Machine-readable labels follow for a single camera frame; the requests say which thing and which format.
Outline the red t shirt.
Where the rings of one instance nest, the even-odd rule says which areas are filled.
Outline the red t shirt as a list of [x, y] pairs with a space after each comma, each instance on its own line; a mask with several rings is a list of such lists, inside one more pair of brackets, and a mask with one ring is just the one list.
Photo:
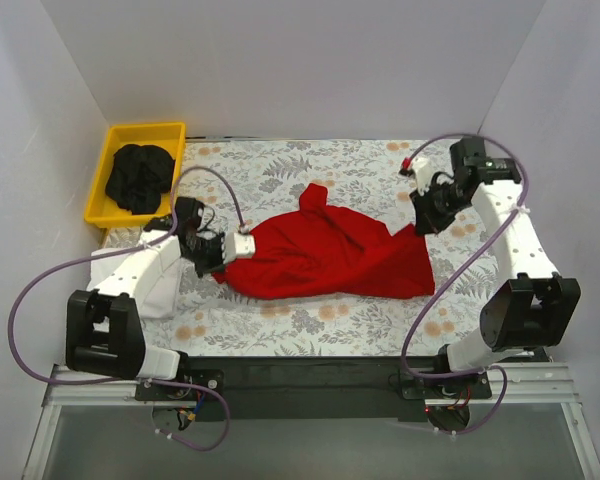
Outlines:
[[253, 229], [254, 255], [214, 279], [261, 300], [334, 293], [405, 300], [434, 293], [426, 241], [414, 225], [392, 234], [384, 223], [327, 199], [326, 187], [309, 184], [298, 210]]

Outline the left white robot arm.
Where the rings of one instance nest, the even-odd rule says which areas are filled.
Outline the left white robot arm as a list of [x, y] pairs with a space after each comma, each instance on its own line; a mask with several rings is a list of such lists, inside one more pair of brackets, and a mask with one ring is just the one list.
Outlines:
[[142, 245], [166, 239], [129, 255], [114, 272], [89, 291], [77, 290], [67, 304], [67, 366], [75, 371], [125, 380], [158, 379], [158, 387], [173, 400], [185, 398], [193, 386], [181, 364], [187, 355], [146, 343], [139, 307], [180, 260], [190, 261], [203, 277], [223, 268], [225, 235], [203, 236], [205, 204], [179, 197], [175, 217], [153, 218], [143, 229]]

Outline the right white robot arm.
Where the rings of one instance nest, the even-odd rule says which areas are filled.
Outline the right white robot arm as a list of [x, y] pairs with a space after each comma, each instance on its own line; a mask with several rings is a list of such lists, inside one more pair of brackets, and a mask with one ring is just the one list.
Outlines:
[[478, 327], [463, 339], [441, 348], [436, 366], [424, 374], [444, 397], [455, 397], [477, 375], [493, 364], [525, 350], [558, 345], [581, 297], [579, 282], [559, 273], [547, 256], [526, 206], [530, 180], [511, 151], [502, 158], [487, 154], [490, 138], [454, 133], [451, 173], [442, 172], [421, 157], [419, 147], [401, 165], [416, 188], [410, 198], [416, 213], [416, 233], [424, 237], [447, 229], [467, 208], [479, 215], [489, 237], [434, 293], [431, 309], [442, 294], [486, 251], [498, 266], [498, 289], [482, 307]]

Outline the white folded t shirt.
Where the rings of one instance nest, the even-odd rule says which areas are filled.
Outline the white folded t shirt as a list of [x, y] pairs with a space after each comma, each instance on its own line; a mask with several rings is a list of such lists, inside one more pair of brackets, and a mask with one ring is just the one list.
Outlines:
[[174, 243], [128, 249], [105, 248], [91, 254], [88, 291], [132, 298], [142, 319], [174, 315], [182, 259]]

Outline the floral patterned table mat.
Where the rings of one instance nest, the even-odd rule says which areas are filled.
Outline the floral patterned table mat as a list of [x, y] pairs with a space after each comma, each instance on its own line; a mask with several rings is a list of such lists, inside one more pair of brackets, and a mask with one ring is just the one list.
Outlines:
[[[328, 200], [383, 222], [390, 232], [411, 223], [413, 183], [398, 173], [422, 147], [438, 170], [448, 170], [449, 145], [420, 140], [310, 140], [191, 142], [182, 166], [182, 194], [209, 206], [213, 229], [256, 226], [294, 211], [307, 185], [327, 188]], [[473, 210], [427, 240], [435, 282], [442, 286], [486, 241]], [[432, 309], [424, 298], [379, 299], [336, 293], [308, 299], [260, 301], [181, 267], [174, 315], [144, 319], [147, 342], [190, 355], [393, 356], [433, 355], [464, 338], [497, 291], [495, 258], [483, 254]]]

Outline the black crumpled t shirt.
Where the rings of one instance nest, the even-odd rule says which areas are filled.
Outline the black crumpled t shirt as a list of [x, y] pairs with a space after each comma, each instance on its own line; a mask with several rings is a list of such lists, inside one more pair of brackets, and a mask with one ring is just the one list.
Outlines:
[[127, 144], [113, 155], [106, 195], [133, 215], [155, 214], [171, 190], [175, 160], [156, 145]]

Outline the yellow plastic bin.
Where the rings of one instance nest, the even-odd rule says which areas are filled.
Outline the yellow plastic bin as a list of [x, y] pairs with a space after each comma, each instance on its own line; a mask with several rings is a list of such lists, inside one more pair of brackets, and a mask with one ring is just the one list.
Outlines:
[[104, 147], [95, 170], [94, 180], [84, 210], [86, 223], [101, 229], [143, 226], [155, 216], [171, 212], [170, 193], [160, 197], [161, 203], [155, 214], [135, 215], [121, 209], [105, 193], [106, 183], [114, 165], [114, 154], [127, 144], [154, 145], [167, 151], [174, 160], [174, 170], [169, 188], [181, 173], [185, 150], [186, 125], [184, 122], [149, 124], [123, 124], [112, 126], [106, 136]]

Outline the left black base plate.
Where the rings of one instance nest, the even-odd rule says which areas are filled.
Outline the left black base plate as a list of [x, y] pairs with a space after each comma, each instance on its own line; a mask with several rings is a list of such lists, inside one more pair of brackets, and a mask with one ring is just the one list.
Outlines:
[[134, 399], [144, 402], [194, 402], [209, 397], [207, 391], [221, 394], [225, 374], [219, 369], [190, 369], [173, 380], [142, 380]]

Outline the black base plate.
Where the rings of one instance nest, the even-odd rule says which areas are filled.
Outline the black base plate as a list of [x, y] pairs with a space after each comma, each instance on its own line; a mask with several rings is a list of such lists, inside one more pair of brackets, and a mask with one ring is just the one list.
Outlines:
[[404, 371], [391, 373], [388, 386], [406, 400], [489, 399], [492, 390], [486, 374], [473, 374], [450, 379], [432, 380], [414, 377]]
[[209, 397], [207, 391], [221, 394], [225, 374], [219, 369], [190, 369], [173, 380], [142, 380], [134, 399], [144, 402], [194, 402]]

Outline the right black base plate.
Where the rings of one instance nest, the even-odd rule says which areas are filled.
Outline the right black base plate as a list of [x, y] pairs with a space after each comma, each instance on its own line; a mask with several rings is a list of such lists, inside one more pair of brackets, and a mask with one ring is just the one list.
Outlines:
[[404, 371], [391, 373], [388, 386], [406, 400], [489, 399], [492, 390], [486, 374], [473, 374], [450, 379], [432, 380], [414, 377]]

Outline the aluminium frame rail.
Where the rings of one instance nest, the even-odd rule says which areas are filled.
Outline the aluminium frame rail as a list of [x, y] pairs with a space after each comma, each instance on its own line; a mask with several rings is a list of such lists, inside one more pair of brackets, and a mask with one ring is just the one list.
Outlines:
[[[508, 381], [502, 380], [502, 374], [490, 370], [480, 388], [472, 390], [471, 402], [493, 403], [502, 390], [504, 401], [511, 404], [559, 404], [579, 403], [580, 395], [571, 378], [569, 368], [564, 363], [553, 362], [514, 362], [500, 365]], [[351, 388], [351, 383], [304, 381], [298, 377], [291, 382], [274, 384], [256, 383], [254, 391], [293, 392], [318, 390], [343, 390]], [[46, 388], [43, 404], [48, 405], [96, 405], [120, 406], [136, 400], [136, 392], [145, 388], [143, 381], [114, 381], [98, 385], [52, 385]]]

